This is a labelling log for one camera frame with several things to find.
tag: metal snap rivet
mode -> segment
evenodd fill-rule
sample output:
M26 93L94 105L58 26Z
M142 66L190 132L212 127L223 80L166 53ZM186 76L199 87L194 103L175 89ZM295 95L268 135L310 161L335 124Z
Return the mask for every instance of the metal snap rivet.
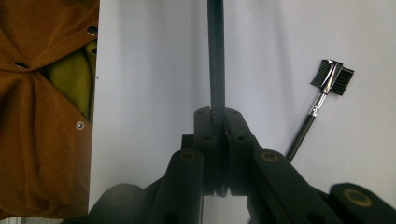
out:
M97 35L98 34L98 28L96 26L90 26L87 28L87 32L90 35Z
M85 127L84 122L82 122L82 121L77 122L77 124L76 124L76 128L77 128L77 129L83 130L84 127Z
M361 207L370 207L373 204L373 201L366 194L356 189L345 189L344 196L350 202Z
M277 155L272 152L263 152L260 157L264 161L277 161L278 159Z
M29 65L26 63L15 62L15 65L17 65L19 68L29 68Z

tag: white backdrop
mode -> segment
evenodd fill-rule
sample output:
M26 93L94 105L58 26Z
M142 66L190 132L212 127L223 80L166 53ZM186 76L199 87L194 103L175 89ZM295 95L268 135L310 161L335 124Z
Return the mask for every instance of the white backdrop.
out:
M326 192L362 185L396 207L396 1L225 0L226 105L286 153L322 59L355 70L330 95L293 165ZM208 106L206 0L102 0L90 206L160 178L193 111ZM204 223L246 223L245 197L205 197Z

